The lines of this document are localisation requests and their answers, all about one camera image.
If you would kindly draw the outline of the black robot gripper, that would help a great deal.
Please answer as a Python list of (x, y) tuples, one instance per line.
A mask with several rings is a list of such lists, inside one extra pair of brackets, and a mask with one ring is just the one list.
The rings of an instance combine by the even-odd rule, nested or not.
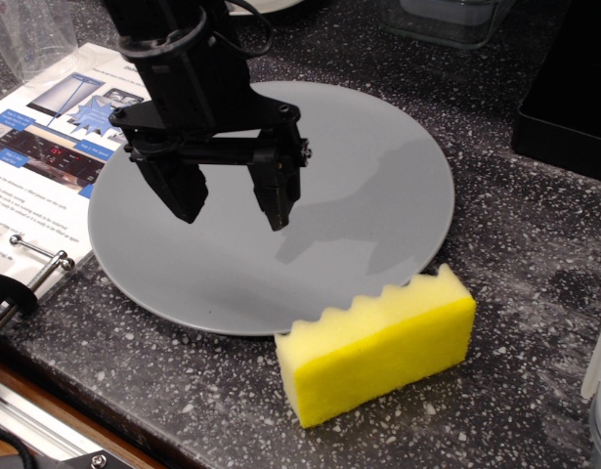
[(115, 111), (109, 121), (124, 132), (146, 183), (174, 216), (191, 224), (204, 206), (208, 189), (197, 164), (246, 165), (272, 230), (286, 227), (310, 156), (297, 127), (299, 108), (258, 94), (245, 58), (216, 33), (122, 35), (118, 51), (150, 100)]

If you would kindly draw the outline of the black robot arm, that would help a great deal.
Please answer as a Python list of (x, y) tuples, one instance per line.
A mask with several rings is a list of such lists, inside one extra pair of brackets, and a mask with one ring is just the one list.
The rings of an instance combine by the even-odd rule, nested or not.
[(203, 164), (244, 165), (260, 209), (278, 231), (301, 194), (311, 156), (297, 106), (258, 94), (224, 1), (107, 1), (118, 51), (150, 100), (112, 113), (125, 150), (179, 219), (192, 223), (208, 189)]

